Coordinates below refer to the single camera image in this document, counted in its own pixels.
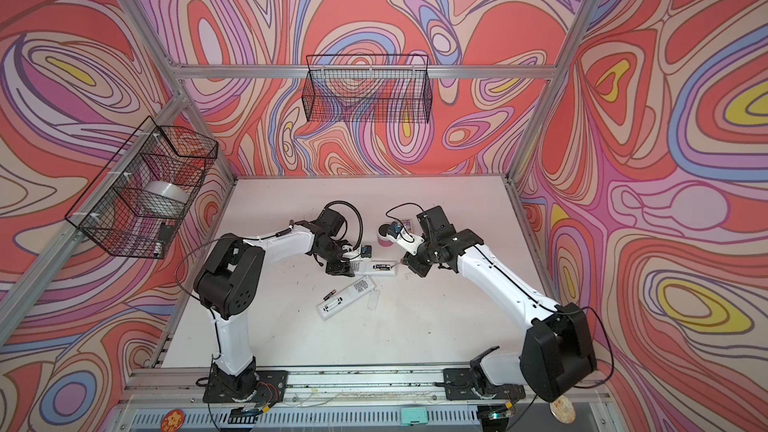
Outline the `white remote with coloured buttons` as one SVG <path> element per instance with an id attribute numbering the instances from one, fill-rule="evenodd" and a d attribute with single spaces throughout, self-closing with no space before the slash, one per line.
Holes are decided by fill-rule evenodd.
<path id="1" fill-rule="evenodd" d="M 350 270 L 355 277 L 395 277 L 399 263 L 396 261 L 377 261 L 373 259 L 354 260 L 350 262 Z"/>

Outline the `white remote with back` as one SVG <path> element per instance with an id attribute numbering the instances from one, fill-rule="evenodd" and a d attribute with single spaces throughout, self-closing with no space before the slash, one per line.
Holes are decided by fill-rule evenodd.
<path id="1" fill-rule="evenodd" d="M 354 280 L 339 292 L 322 301 L 317 305 L 316 310 L 322 320 L 329 320 L 371 294 L 375 289 L 376 283 L 374 280 L 364 276 Z"/>

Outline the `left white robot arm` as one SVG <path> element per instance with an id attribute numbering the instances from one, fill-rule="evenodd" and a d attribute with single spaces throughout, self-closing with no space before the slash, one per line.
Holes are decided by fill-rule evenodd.
<path id="1" fill-rule="evenodd" d="M 349 242 L 341 230 L 346 220 L 325 210 L 312 221 L 298 221 L 264 237 L 223 235 L 198 273 L 193 290 L 214 323 L 218 353 L 212 359 L 203 401 L 207 404 L 251 402 L 266 394 L 269 404 L 282 400 L 276 380 L 263 382 L 251 350 L 248 309 L 263 269 L 293 256 L 308 255 L 328 272 L 350 274 L 344 257 Z"/>

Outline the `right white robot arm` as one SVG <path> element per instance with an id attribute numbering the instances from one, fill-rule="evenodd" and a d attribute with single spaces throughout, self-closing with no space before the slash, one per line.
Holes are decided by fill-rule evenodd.
<path id="1" fill-rule="evenodd" d="M 472 387 L 527 385 L 553 402 L 597 370 L 587 315 L 575 303 L 559 304 L 526 283 L 470 229 L 451 224 L 440 206 L 417 215 L 422 236 L 406 244 L 404 263 L 420 277 L 436 266 L 469 280 L 507 313 L 524 334 L 517 351 L 492 346 L 470 361 Z"/>

